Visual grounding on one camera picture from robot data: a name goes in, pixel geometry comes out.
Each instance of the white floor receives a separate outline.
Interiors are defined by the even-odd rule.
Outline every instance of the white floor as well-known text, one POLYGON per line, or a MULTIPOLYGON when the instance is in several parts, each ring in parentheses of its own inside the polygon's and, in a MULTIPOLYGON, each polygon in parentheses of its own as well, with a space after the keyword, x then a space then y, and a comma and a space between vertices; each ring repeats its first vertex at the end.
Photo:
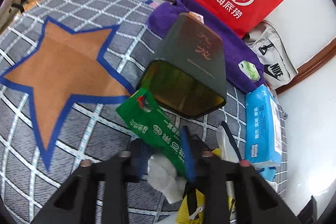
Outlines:
MULTIPOLYGON (((285 0, 269 20, 280 20, 285 46, 299 66, 334 36, 336 8, 331 0, 285 0)), ((336 59, 279 97, 289 114, 285 201, 295 214, 314 195, 321 215, 336 190, 335 66, 336 59)))

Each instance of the gray checkered blanket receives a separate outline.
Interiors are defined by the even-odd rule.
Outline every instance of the gray checkered blanket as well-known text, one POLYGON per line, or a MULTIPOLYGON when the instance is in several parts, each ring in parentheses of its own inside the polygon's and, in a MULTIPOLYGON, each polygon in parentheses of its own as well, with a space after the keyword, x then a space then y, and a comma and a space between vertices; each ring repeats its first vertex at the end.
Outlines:
MULTIPOLYGON (((46 16, 51 16, 75 31, 119 24, 104 58, 134 87, 161 39, 147 29, 153 9, 148 0, 45 0, 24 13, 0 37, 0 73, 32 52, 46 16)), ((27 224, 78 167, 82 159, 99 162, 127 150, 133 134, 117 115, 119 105, 77 104, 68 115, 56 142, 50 171, 40 158, 30 121, 28 94, 0 84, 0 189, 9 212, 17 223, 27 224)), ((245 96, 228 83, 227 104, 196 120, 186 120, 165 110, 177 128, 186 125, 210 148, 217 147, 216 128, 225 120, 241 155, 245 155, 245 96)), ((286 184, 287 149, 283 126, 283 163, 277 170, 279 194, 286 184)), ((102 184, 97 201, 97 223, 102 210, 102 184)), ((169 204, 143 177, 129 183, 130 223, 156 223, 179 209, 169 204)))

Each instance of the white cloth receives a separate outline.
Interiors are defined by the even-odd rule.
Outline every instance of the white cloth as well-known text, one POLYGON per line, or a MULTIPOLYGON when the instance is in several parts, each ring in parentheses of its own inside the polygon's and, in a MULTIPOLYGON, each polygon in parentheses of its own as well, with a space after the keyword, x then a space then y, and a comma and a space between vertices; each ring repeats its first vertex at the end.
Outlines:
POLYGON ((148 183, 162 192, 172 204, 182 200, 186 180, 177 176, 176 168, 163 155, 153 155, 148 160, 148 183))

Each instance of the green packet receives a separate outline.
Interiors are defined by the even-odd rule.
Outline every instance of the green packet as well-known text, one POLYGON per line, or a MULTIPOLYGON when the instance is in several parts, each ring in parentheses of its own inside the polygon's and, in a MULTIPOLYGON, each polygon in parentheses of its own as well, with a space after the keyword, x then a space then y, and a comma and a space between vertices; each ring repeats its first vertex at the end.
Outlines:
POLYGON ((130 130, 159 149, 185 177, 180 132, 164 115, 149 90, 140 88, 117 108, 117 113, 130 130))

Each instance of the nike logo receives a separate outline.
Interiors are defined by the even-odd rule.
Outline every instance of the nike logo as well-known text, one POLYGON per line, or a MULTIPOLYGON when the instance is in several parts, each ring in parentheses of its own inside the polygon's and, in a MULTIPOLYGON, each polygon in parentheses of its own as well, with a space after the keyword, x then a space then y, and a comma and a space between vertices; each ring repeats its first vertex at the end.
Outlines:
POLYGON ((264 72, 278 81, 280 81, 278 77, 283 75, 279 63, 276 63, 274 65, 265 65, 264 72))

